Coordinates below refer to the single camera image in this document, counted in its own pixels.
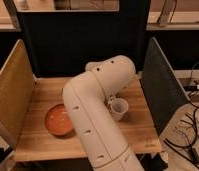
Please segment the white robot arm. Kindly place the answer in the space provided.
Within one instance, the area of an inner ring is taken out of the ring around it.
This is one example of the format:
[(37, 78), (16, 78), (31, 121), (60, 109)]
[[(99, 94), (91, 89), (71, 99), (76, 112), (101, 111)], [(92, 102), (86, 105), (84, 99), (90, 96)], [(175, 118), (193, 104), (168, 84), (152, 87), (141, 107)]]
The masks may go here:
[(89, 62), (64, 85), (65, 109), (94, 171), (144, 171), (105, 105), (134, 76), (133, 61), (118, 55)]

